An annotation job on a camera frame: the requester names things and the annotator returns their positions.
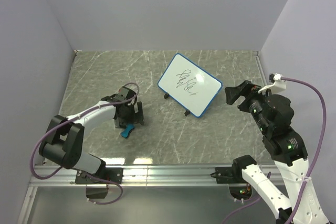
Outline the blue black whiteboard eraser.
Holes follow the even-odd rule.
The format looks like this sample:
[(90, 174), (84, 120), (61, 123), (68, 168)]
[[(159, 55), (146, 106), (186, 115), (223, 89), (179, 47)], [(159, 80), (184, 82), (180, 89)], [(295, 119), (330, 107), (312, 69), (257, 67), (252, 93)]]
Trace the blue black whiteboard eraser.
[(123, 138), (128, 138), (131, 134), (131, 132), (135, 129), (134, 125), (129, 124), (126, 126), (126, 128), (120, 133), (120, 135)]

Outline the blue framed whiteboard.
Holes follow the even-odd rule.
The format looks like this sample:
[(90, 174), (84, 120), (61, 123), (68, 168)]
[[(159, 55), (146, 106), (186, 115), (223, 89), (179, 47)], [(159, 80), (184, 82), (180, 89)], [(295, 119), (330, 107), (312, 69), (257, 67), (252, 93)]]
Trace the blue framed whiteboard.
[(223, 83), (177, 53), (157, 86), (190, 114), (200, 118), (222, 89)]

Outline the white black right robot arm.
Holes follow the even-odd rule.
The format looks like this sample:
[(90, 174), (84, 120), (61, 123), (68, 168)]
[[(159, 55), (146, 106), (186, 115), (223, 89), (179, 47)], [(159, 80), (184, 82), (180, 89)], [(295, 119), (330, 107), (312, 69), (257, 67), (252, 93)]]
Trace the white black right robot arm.
[(236, 87), (226, 87), (225, 94), (229, 105), (244, 97), (238, 109), (250, 113), (255, 120), (288, 195), (283, 195), (249, 155), (233, 160), (232, 177), (257, 191), (276, 223), (330, 223), (310, 177), (315, 162), (309, 162), (303, 138), (291, 127), (294, 116), (291, 101), (276, 93), (285, 84), (281, 78), (265, 87), (245, 80)]

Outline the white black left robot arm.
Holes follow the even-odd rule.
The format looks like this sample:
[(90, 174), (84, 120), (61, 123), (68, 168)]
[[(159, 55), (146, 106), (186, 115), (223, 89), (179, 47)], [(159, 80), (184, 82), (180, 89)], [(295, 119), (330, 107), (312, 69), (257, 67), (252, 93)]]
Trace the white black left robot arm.
[(120, 135), (128, 138), (136, 124), (144, 124), (142, 103), (138, 92), (122, 86), (118, 93), (102, 98), (97, 104), (75, 115), (54, 116), (43, 136), (38, 152), (61, 168), (83, 173), (94, 183), (111, 178), (101, 158), (86, 153), (83, 141), (87, 133), (105, 121), (114, 121)]

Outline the aluminium front rail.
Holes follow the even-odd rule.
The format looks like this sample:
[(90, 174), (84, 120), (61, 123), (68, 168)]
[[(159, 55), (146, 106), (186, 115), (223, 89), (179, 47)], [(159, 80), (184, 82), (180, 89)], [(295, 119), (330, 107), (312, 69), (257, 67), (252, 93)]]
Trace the aluminium front rail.
[[(121, 185), (123, 187), (183, 187), (217, 186), (210, 176), (218, 165), (115, 165), (123, 169)], [(76, 186), (76, 171), (61, 169), (56, 175), (46, 180), (32, 177), (29, 186), (66, 187)]]

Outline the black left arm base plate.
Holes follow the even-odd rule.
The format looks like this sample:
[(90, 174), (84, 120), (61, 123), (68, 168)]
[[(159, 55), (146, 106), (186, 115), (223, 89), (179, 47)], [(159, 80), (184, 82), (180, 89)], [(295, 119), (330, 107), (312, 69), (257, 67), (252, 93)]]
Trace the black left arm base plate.
[(123, 168), (107, 167), (103, 171), (96, 174), (90, 174), (84, 171), (77, 171), (75, 184), (103, 184), (102, 180), (108, 180), (117, 184), (121, 184), (123, 177)]

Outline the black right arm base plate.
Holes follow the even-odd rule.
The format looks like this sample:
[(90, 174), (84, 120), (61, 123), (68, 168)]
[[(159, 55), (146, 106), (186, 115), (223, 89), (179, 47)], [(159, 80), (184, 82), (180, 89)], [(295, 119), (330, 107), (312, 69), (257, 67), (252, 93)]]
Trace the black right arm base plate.
[(217, 184), (243, 184), (245, 181), (234, 173), (231, 166), (215, 167), (215, 171), (210, 174), (211, 178), (216, 179)]

